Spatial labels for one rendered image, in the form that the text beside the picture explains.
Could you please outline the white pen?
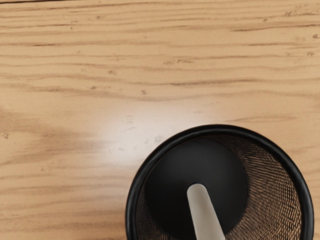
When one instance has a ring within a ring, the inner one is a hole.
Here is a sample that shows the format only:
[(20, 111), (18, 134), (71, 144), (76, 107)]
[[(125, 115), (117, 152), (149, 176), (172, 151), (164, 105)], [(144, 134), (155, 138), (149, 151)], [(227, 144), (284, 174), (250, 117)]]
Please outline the white pen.
[(226, 240), (206, 187), (196, 183), (187, 190), (196, 240)]

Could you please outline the black mesh pen holder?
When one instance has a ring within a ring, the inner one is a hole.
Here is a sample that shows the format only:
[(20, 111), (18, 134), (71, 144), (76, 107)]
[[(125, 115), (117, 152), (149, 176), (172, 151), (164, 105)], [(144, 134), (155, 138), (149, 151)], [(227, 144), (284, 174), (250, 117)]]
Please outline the black mesh pen holder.
[(314, 208), (300, 170), (278, 145), (227, 124), (193, 127), (161, 143), (126, 202), (127, 240), (197, 240), (187, 197), (203, 185), (225, 240), (314, 240)]

